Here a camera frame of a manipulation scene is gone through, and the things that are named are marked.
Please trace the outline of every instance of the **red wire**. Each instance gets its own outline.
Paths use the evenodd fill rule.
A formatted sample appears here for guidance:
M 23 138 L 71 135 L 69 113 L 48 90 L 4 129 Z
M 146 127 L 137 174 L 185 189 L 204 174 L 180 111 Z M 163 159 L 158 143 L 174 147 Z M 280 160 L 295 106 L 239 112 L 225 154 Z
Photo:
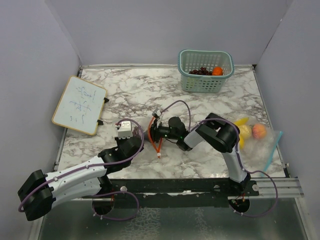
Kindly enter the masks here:
M 156 146 L 155 142 L 152 140 L 151 138 L 151 134 L 150 134 L 150 128 L 151 128 L 151 125 L 152 125 L 152 122 L 154 121 L 155 117 L 153 116 L 150 123 L 149 123 L 149 126 L 148 126 L 148 138 L 149 138 L 149 141 L 151 142 L 153 148 L 155 149 L 156 153 L 160 153 L 160 149 L 161 149 L 161 145 L 162 145 L 162 137 L 160 138 L 160 142 L 159 142 L 159 145 L 158 147 Z

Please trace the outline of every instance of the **cable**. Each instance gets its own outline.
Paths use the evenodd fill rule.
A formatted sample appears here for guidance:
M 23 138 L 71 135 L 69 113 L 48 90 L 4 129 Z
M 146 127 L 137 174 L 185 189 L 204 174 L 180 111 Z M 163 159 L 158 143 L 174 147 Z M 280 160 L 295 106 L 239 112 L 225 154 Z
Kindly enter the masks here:
M 186 105 L 186 108 L 188 109 L 188 113 L 189 113 L 189 128 L 188 128 L 188 130 L 189 130 L 189 132 L 190 132 L 190 129 L 191 129 L 191 111 L 190 111 L 190 108 L 189 108 L 188 104 L 187 104 L 185 101 L 183 101 L 183 100 L 177 100 L 177 101 L 171 103 L 171 104 L 170 104 L 169 106 L 167 106 L 165 109 L 163 109 L 163 110 L 161 111 L 161 113 L 166 112 L 169 108 L 171 108 L 173 105 L 175 105 L 176 103 L 179 103 L 179 102 L 184 103 L 184 105 Z
M 164 112 L 167 111 L 169 108 L 171 108 L 173 105 L 175 105 L 176 103 L 179 103 L 179 102 L 184 103 L 184 104 L 186 105 L 186 108 L 188 109 L 188 113 L 189 113 L 189 127 L 188 127 L 188 130 L 189 130 L 189 132 L 190 132 L 190 128 L 191 128 L 191 111 L 190 111 L 190 108 L 189 108 L 188 104 L 187 104 L 185 101 L 183 101 L 183 100 L 177 100 L 177 101 L 171 103 L 171 104 L 170 104 L 169 106 L 167 106 L 165 109 L 163 109 L 163 110 L 161 111 L 161 113 L 164 113 Z M 148 129 L 147 129 L 147 133 L 148 133 L 149 141 L 151 142 L 153 148 L 155 149 L 155 151 L 156 151 L 156 153 L 157 153 L 157 156 L 158 156 L 158 159 L 159 159 L 159 158 L 161 157 L 161 155 L 160 155 L 160 149 L 161 149 L 161 146 L 162 146 L 162 140 L 163 140 L 163 139 L 162 139 L 162 137 L 160 138 L 159 146 L 157 147 L 156 144 L 154 143 L 154 141 L 153 141 L 152 138 L 151 138 L 150 127 L 151 127 L 152 122 L 153 122 L 154 119 L 155 119 L 155 117 L 152 117 L 152 119 L 151 119 L 151 121 L 150 121 L 150 123 L 149 123 L 149 127 L 148 127 Z
M 240 197 L 244 197 L 245 196 L 245 194 L 244 193 L 242 193 L 242 194 L 240 194 L 239 196 L 237 196 L 235 199 L 233 199 L 233 200 L 237 200 L 238 198 L 240 198 Z
M 124 218 L 115 218 L 115 217 L 110 217 L 110 216 L 105 216 L 105 215 L 99 215 L 96 213 L 94 207 L 92 206 L 92 210 L 94 212 L 93 216 L 98 216 L 100 217 L 101 219 L 108 219 L 108 220 L 113 220 L 113 221 L 127 221 L 127 220 L 131 220 L 131 219 L 134 219 L 138 212 L 139 212 L 139 200 L 138 198 L 131 192 L 129 191 L 114 191 L 114 192 L 109 192 L 109 193 L 105 193 L 105 194 L 98 194 L 98 195 L 93 195 L 92 197 L 97 197 L 97 198 L 100 198 L 100 197 L 106 197 L 106 196 L 110 196 L 110 195 L 115 195 L 115 194 L 129 194 L 131 195 L 135 202 L 136 202 L 136 211 L 133 215 L 131 216 L 128 216 L 128 217 L 124 217 Z
M 266 174 L 264 171 L 260 171 L 260 170 L 256 170 L 256 171 L 248 171 L 245 169 L 245 167 L 243 166 L 242 162 L 241 162 L 241 157 L 240 157 L 240 154 L 238 152 L 238 144 L 239 144 L 239 133 L 238 133 L 238 129 L 237 127 L 230 121 L 226 120 L 226 119 L 221 119 L 221 118 L 208 118 L 208 119 L 204 119 L 202 121 L 200 121 L 197 125 L 195 125 L 192 129 L 191 129 L 191 132 L 196 129 L 200 124 L 203 124 L 205 122 L 210 122 L 210 121 L 222 121 L 222 122 L 225 122 L 227 124 L 230 124 L 233 129 L 235 130 L 235 133 L 236 133 L 236 143 L 235 143 L 235 154 L 236 154 L 236 158 L 239 162 L 239 165 L 240 165 L 240 168 L 245 171 L 246 173 L 248 174 L 255 174 L 255 173 L 262 173 L 264 175 L 266 175 L 272 182 L 273 186 L 274 186 L 274 190 L 275 190 L 275 201 L 274 201 L 274 204 L 272 205 L 272 207 L 263 212 L 263 213 L 260 213 L 260 214 L 256 214 L 256 215 L 249 215 L 249 214 L 245 214 L 243 212 L 238 212 L 236 211 L 232 206 L 230 206 L 232 209 L 233 209 L 233 212 L 236 213 L 236 214 L 239 214 L 241 216 L 245 216 L 245 217 L 248 217 L 248 218 L 259 218 L 259 217 L 262 217 L 262 216 L 265 216 L 267 214 L 269 214 L 273 209 L 275 209 L 275 207 L 277 206 L 278 204 L 278 198 L 279 198 L 279 195 L 278 195 L 278 188 L 277 188 L 277 185 L 275 183 L 275 181 L 268 175 Z
M 177 142 L 171 141 L 170 139 L 166 139 L 168 142 L 172 143 L 172 144 L 176 144 Z
M 141 149 L 143 148 L 143 146 L 144 146 L 144 142 L 145 142 L 144 132 L 143 132 L 143 130 L 142 130 L 142 127 L 139 125 L 139 123 L 137 123 L 135 120 L 132 120 L 132 119 L 129 119 L 129 118 L 124 118 L 124 119 L 118 121 L 118 122 L 117 122 L 117 125 L 118 125 L 119 123 L 123 122 L 123 121 L 130 121 L 130 122 L 136 124 L 137 127 L 138 127 L 139 130 L 140 130 L 140 133 L 141 133 L 141 145 L 140 145 L 138 151 L 137 151 L 135 154 L 133 154 L 131 157 L 128 157 L 127 159 L 121 160 L 121 161 L 106 162 L 106 163 L 95 163 L 95 164 L 90 164 L 90 165 L 88 165 L 88 166 L 81 166 L 81 167 L 78 167 L 78 168 L 73 169 L 73 170 L 71 170 L 71 171 L 68 171 L 68 172 L 66 172 L 66 173 L 64 173 L 64 174 L 58 175 L 58 176 L 56 176 L 55 178 L 52 178 L 52 179 L 50 179 L 50 180 L 48 180 L 48 181 L 45 181 L 44 183 L 42 183 L 42 184 L 40 184 L 38 187 L 36 187 L 34 190 L 32 190 L 32 191 L 22 200 L 22 202 L 20 203 L 20 205 L 19 205 L 19 207 L 18 207 L 18 211 L 19 211 L 20 213 L 24 213 L 24 210 L 23 210 L 22 208 L 23 208 L 23 205 L 27 202 L 27 200 L 28 200 L 35 192 L 37 192 L 39 189 L 43 188 L 45 185 L 52 183 L 53 181 L 55 181 L 55 179 L 61 179 L 61 178 L 65 177 L 65 176 L 68 176 L 68 175 L 70 175 L 70 174 L 76 173 L 76 172 L 78 172 L 78 171 L 80 171 L 80 170 L 87 169 L 87 168 L 123 164 L 123 163 L 125 163 L 125 162 L 131 161 L 135 156 L 137 156 L 137 155 L 140 153 L 140 151 L 141 151 Z
M 147 133 L 148 133 L 148 139 L 150 141 L 150 143 L 152 144 L 153 148 L 155 149 L 157 155 L 158 155 L 158 159 L 160 158 L 160 149 L 161 149 L 161 145 L 162 145 L 162 137 L 160 138 L 160 142 L 159 142 L 159 146 L 157 147 L 155 142 L 153 141 L 153 139 L 151 138 L 151 133 L 150 133 L 150 128 L 151 128 L 151 125 L 152 125 L 152 122 L 154 121 L 155 117 L 153 116 L 151 121 L 149 122 L 149 126 L 148 126 L 148 129 L 147 129 Z

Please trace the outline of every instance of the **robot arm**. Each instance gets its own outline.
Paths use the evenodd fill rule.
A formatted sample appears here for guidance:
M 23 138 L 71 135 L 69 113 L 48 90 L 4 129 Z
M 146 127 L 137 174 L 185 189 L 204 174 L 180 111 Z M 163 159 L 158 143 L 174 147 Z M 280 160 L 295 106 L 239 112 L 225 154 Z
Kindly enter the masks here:
M 190 151 L 202 141 L 206 141 L 222 154 L 232 186 L 239 193 L 242 193 L 251 177 L 243 169 L 242 163 L 237 157 L 237 154 L 240 153 L 236 153 L 237 133 L 234 126 L 214 113 L 210 113 L 206 117 L 208 121 L 198 125 L 191 132 L 186 130 L 185 125 L 177 116 L 169 119 L 169 127 L 162 126 L 162 123 L 157 122 L 157 119 L 150 128 L 150 135 L 154 142 L 159 141 L 160 138 L 174 139 L 177 140 L 176 145 L 181 150 Z
M 38 219 L 55 206 L 75 198 L 96 195 L 100 191 L 112 192 L 107 175 L 128 167 L 131 160 L 120 161 L 136 154 L 142 144 L 139 135 L 133 136 L 130 121 L 123 121 L 117 127 L 117 133 L 117 147 L 104 149 L 84 163 L 47 174 L 43 174 L 42 170 L 34 171 L 18 191 L 23 202 L 32 191 L 44 184 L 23 204 L 27 220 Z

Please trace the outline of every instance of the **white marble tabletop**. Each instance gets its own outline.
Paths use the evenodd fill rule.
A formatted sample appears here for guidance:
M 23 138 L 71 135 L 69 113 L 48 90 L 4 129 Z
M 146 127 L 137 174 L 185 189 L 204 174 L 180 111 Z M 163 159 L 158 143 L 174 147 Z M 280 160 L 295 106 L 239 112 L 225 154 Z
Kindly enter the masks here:
M 81 77 L 106 88 L 110 102 L 103 107 L 100 119 L 104 125 L 98 127 L 95 136 L 67 131 L 59 171 L 83 163 L 103 149 L 115 147 L 116 120 L 134 119 L 146 129 L 156 107 L 165 108 L 176 100 L 184 100 L 190 106 L 191 126 L 211 112 L 229 120 L 247 114 L 269 125 L 250 67 L 236 67 L 234 75 L 219 93 L 183 91 L 181 75 L 176 68 L 84 69 Z M 179 116 L 188 126 L 188 111 L 184 104 L 171 107 L 162 121 L 165 124 L 173 116 Z M 266 164 L 265 159 L 256 157 L 242 160 L 249 171 L 262 170 Z M 267 173 L 272 177 L 285 177 L 277 150 Z M 158 159 L 152 145 L 146 141 L 144 150 L 132 160 L 131 166 L 108 176 L 111 179 L 226 178 L 228 169 L 221 153 L 206 142 L 201 142 L 192 151 L 183 152 L 175 144 L 164 141 Z

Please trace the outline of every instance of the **orange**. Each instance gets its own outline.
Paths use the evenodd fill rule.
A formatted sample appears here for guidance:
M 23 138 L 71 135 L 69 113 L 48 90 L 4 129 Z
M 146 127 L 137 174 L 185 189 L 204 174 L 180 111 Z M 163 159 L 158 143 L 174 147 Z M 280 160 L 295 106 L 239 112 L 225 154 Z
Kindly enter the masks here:
M 252 128 L 252 135 L 255 139 L 263 139 L 267 135 L 267 129 L 265 125 L 257 123 Z
M 213 76 L 222 76 L 223 74 L 224 74 L 224 71 L 219 66 L 216 66 L 212 71 Z

